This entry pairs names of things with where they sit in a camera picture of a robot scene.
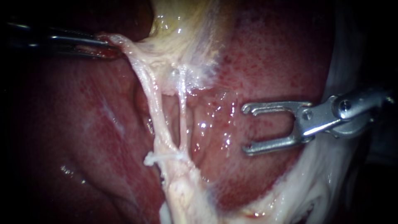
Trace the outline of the left arm instrument jaw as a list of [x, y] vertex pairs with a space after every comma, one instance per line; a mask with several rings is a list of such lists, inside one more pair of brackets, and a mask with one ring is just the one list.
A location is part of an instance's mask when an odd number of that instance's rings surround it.
[[9, 46], [27, 49], [48, 49], [55, 47], [98, 47], [113, 48], [107, 41], [92, 34], [59, 27], [40, 26], [21, 22], [7, 22]]
[[66, 48], [30, 47], [28, 52], [43, 56], [78, 57], [98, 60], [114, 60], [121, 57], [121, 52], [114, 47], [76, 46]]

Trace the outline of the right arm instrument jaw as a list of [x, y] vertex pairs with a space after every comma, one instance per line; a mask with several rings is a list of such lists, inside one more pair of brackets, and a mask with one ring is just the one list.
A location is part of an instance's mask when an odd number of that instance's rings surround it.
[[292, 147], [308, 143], [315, 138], [315, 133], [298, 127], [293, 127], [292, 132], [282, 138], [266, 140], [262, 142], [252, 141], [248, 146], [242, 146], [242, 151], [248, 156], [256, 156], [265, 153], [290, 149]]
[[313, 119], [313, 104], [308, 101], [247, 102], [241, 112], [251, 116], [268, 116], [284, 119], [285, 122]]

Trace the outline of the right arm instrument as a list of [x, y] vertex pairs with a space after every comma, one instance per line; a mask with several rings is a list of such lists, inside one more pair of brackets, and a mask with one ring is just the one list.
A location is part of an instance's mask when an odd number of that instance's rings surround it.
[[303, 138], [328, 133], [335, 138], [353, 138], [362, 134], [396, 105], [389, 89], [369, 87], [332, 95], [316, 106], [297, 110], [295, 127]]

